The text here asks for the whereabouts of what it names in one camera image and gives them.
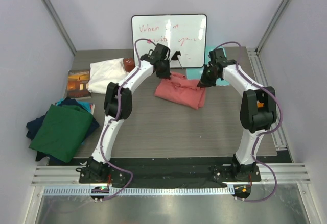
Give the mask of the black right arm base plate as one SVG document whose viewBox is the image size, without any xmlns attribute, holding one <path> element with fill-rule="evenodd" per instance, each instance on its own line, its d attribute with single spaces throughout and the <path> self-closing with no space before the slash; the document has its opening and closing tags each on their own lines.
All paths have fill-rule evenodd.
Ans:
<svg viewBox="0 0 327 224">
<path fill-rule="evenodd" d="M 215 165 L 211 166 L 213 181 L 217 183 L 226 182 L 260 182 L 262 180 L 259 168 L 256 164 L 250 165 Z"/>
</svg>

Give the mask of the red t shirt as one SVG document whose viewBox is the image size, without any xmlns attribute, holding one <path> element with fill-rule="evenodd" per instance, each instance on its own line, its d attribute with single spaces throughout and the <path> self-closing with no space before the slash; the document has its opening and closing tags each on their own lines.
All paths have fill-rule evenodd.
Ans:
<svg viewBox="0 0 327 224">
<path fill-rule="evenodd" d="M 171 72 L 170 79 L 162 79 L 154 96 L 198 110 L 205 105 L 206 89 L 198 87 L 199 80 L 188 80 L 185 75 Z"/>
</svg>

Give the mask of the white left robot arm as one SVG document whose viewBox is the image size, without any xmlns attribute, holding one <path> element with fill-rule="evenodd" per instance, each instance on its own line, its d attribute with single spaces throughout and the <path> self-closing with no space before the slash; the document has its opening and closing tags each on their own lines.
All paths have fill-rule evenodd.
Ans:
<svg viewBox="0 0 327 224">
<path fill-rule="evenodd" d="M 87 160 L 86 168 L 91 170 L 91 177 L 102 183 L 108 179 L 109 170 L 105 167 L 111 159 L 111 152 L 122 124 L 131 115 L 132 95 L 140 84 L 154 73 L 160 79 L 169 79 L 170 49 L 162 44 L 155 44 L 154 49 L 138 58 L 136 67 L 118 83 L 110 82 L 105 94 L 105 118 L 97 146 Z"/>
</svg>

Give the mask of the white dry erase board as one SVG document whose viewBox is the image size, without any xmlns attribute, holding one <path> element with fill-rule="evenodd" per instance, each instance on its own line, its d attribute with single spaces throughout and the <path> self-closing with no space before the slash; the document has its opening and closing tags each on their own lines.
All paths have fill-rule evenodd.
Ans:
<svg viewBox="0 0 327 224">
<path fill-rule="evenodd" d="M 177 51 L 178 59 L 171 68 L 199 68 L 204 64 L 207 16 L 205 14 L 134 15 L 131 18 L 132 43 L 139 55 L 162 44 L 170 49 L 170 57 Z"/>
</svg>

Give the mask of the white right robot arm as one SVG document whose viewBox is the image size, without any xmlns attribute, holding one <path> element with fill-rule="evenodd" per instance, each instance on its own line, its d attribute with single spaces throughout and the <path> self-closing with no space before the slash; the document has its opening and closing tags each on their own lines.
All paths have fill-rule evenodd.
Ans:
<svg viewBox="0 0 327 224">
<path fill-rule="evenodd" d="M 275 90 L 252 79 L 236 60 L 228 60 L 222 48 L 210 51 L 209 58 L 197 86 L 213 87 L 221 79 L 232 85 L 242 96 L 240 122 L 243 134 L 240 146 L 233 155 L 230 173 L 237 181 L 247 181 L 256 167 L 258 146 L 264 134 L 277 120 Z"/>
</svg>

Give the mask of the teal cutting board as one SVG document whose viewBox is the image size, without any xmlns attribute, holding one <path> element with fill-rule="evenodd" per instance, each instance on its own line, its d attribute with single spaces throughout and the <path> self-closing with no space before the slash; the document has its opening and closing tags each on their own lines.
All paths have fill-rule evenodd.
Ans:
<svg viewBox="0 0 327 224">
<path fill-rule="evenodd" d="M 204 65 L 200 68 L 187 68 L 186 77 L 188 80 L 197 81 L 197 87 L 209 88 L 214 86 L 227 86 L 229 82 L 223 79 L 223 68 L 230 62 L 223 47 L 214 49 L 206 48 Z"/>
</svg>

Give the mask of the metal wire board stand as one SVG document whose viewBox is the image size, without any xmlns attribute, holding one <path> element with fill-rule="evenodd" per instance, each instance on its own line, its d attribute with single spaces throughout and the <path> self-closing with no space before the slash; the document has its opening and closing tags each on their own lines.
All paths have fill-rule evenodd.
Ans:
<svg viewBox="0 0 327 224">
<path fill-rule="evenodd" d="M 181 52 L 180 51 L 176 51 L 173 56 L 171 57 L 170 59 L 170 67 L 171 68 L 177 68 L 177 67 L 173 67 L 172 66 L 172 61 L 176 61 L 179 65 L 179 68 L 183 69 L 182 65 L 181 65 L 181 62 L 179 60 L 179 57 L 181 56 Z"/>
</svg>

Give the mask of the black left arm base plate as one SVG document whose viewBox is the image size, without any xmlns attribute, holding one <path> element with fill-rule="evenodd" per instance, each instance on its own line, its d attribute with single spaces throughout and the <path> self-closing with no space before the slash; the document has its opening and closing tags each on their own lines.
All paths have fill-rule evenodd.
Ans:
<svg viewBox="0 0 327 224">
<path fill-rule="evenodd" d="M 99 163 L 91 160 L 87 161 L 84 167 L 76 168 L 80 174 L 79 183 L 127 183 L 129 175 L 110 167 L 107 163 Z"/>
</svg>

